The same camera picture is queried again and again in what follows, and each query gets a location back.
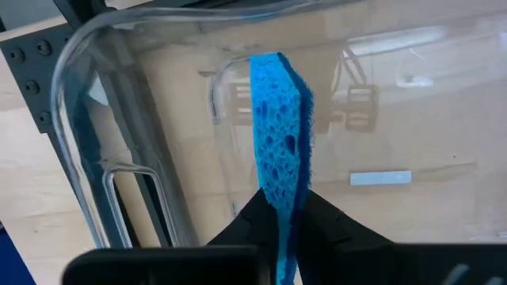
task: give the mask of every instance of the clear plastic bin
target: clear plastic bin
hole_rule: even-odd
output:
[[[506,241],[506,9],[287,1],[96,17],[63,50],[51,112],[97,245],[205,244],[233,219],[257,191],[248,58],[277,51],[314,92],[315,192],[394,241]],[[384,170],[413,180],[349,182]]]

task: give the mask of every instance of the sponge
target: sponge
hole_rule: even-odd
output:
[[[313,97],[281,53],[250,57],[250,88],[259,185],[278,217],[276,283],[292,284],[296,214],[310,187]]]

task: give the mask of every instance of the scrub pad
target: scrub pad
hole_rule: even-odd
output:
[[[292,284],[296,214],[310,187],[313,97],[281,53],[250,57],[250,88],[259,185],[278,215],[276,283]]]

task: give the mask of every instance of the blue object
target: blue object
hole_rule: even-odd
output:
[[[0,230],[0,284],[35,285],[29,270],[6,232]]]
[[[352,186],[409,184],[410,182],[412,182],[410,170],[350,174]]]
[[[310,186],[313,97],[281,53],[250,57],[253,144],[259,185],[276,208],[279,229],[277,284],[292,284],[295,232]]]

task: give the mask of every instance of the bolt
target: bolt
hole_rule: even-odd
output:
[[[48,56],[51,54],[51,45],[46,40],[41,40],[39,43],[37,43],[36,47],[37,51],[43,56]]]
[[[19,47],[16,47],[12,51],[10,51],[9,57],[17,63],[22,63],[26,59],[25,52]]]
[[[51,115],[48,112],[42,112],[39,116],[39,121],[42,124],[50,124],[51,123]]]
[[[40,91],[39,85],[37,84],[37,82],[33,80],[30,80],[29,82],[25,83],[25,89],[31,94],[37,94]]]
[[[72,34],[68,34],[68,35],[66,35],[66,36],[63,38],[63,40],[65,41],[65,43],[67,43],[67,42],[71,39],[71,36],[72,36]]]

